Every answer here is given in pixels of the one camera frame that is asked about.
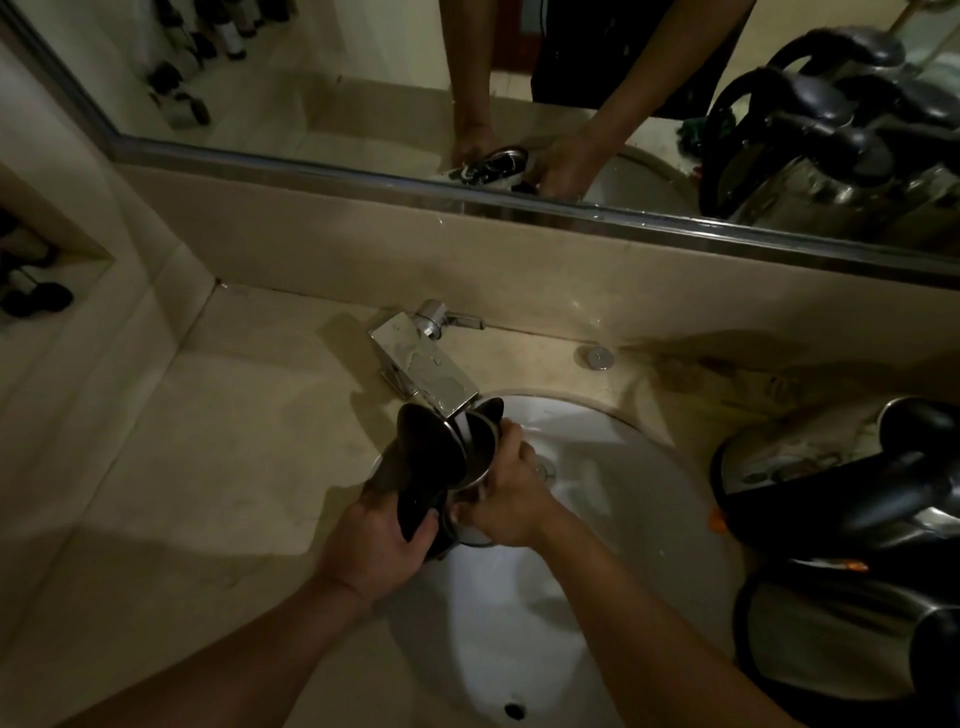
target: forearm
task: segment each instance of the forearm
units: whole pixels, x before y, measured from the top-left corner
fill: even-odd
[[[496,0],[440,0],[454,122],[490,125],[490,72]]]
[[[754,0],[675,0],[627,78],[584,127],[608,156],[720,46]]]
[[[367,612],[314,580],[262,617],[61,728],[270,728],[286,720],[330,645]]]
[[[564,512],[536,551],[560,582],[627,726],[799,728]]]

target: mirror frame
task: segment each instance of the mirror frame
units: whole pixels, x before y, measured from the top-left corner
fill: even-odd
[[[112,162],[294,189],[352,200],[507,220],[525,225],[960,289],[960,257],[680,217],[541,200],[316,162],[155,141],[119,131],[14,4],[0,0],[0,39]]]

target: black shirt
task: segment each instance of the black shirt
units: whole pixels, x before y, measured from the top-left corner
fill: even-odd
[[[534,101],[599,109],[623,82],[672,0],[549,0],[530,84]],[[750,13],[654,114],[705,116]]]

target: faucet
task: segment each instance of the faucet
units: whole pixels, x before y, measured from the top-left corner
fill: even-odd
[[[405,400],[420,397],[449,420],[480,395],[469,376],[435,343],[448,326],[484,328],[483,319],[448,311],[429,299],[408,314],[397,311],[368,331],[380,374]]]

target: mirror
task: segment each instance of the mirror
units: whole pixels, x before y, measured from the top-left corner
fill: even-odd
[[[960,255],[960,0],[13,0],[121,132]]]

